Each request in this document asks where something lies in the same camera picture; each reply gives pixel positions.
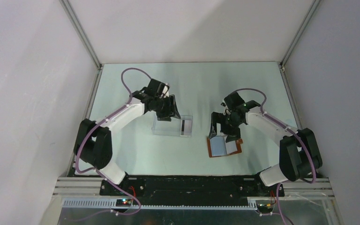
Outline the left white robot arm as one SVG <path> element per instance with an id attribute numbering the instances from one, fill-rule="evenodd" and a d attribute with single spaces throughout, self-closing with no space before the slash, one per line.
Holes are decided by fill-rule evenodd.
<path id="1" fill-rule="evenodd" d="M 126 103 L 113 113 L 103 119 L 84 119 L 74 146 L 75 170 L 79 174 L 88 171 L 79 168 L 82 160 L 91 165 L 91 170 L 111 181 L 111 189 L 116 194 L 126 194 L 129 191 L 127 173 L 113 159 L 112 136 L 148 112 L 155 112 L 159 121 L 180 119 L 175 96 L 169 89 L 169 84 L 150 79 L 148 86 L 131 92 Z"/>

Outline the brown leather card holder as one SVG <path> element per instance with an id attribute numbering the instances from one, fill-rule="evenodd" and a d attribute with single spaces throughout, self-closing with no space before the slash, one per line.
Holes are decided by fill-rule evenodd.
<path id="1" fill-rule="evenodd" d="M 240 154 L 242 152 L 242 139 L 225 142 L 224 136 L 215 136 L 207 138 L 208 154 L 210 158 L 227 157 L 230 155 Z"/>

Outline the card with black stripe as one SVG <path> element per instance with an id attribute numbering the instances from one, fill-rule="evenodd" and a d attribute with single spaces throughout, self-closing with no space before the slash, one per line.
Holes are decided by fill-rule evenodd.
<path id="1" fill-rule="evenodd" d="M 186 120 L 181 120 L 180 136 L 187 136 Z"/>

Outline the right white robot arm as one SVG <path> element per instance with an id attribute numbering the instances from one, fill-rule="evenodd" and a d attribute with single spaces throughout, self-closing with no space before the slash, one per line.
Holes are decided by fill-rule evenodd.
<path id="1" fill-rule="evenodd" d="M 235 90 L 226 96 L 221 105 L 223 112 L 212 112 L 209 139 L 224 135 L 225 141 L 241 138 L 240 125 L 250 125 L 279 147 L 279 162 L 257 174 L 254 190 L 266 196 L 273 185 L 285 181 L 302 180 L 315 183 L 317 169 L 323 164 L 314 132 L 309 128 L 298 129 L 274 117 L 264 109 L 266 95 L 262 103 L 245 101 Z"/>

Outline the clear plastic card box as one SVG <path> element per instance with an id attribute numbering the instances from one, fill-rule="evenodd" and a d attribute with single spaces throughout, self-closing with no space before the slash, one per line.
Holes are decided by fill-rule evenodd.
<path id="1" fill-rule="evenodd" d="M 193 116 L 181 115 L 180 120 L 175 118 L 171 118 L 171 119 L 172 121 L 158 121 L 157 116 L 154 116 L 154 121 L 151 128 L 153 135 L 181 137 L 180 136 L 181 120 L 186 120 L 187 136 L 182 136 L 182 137 L 192 136 Z"/>

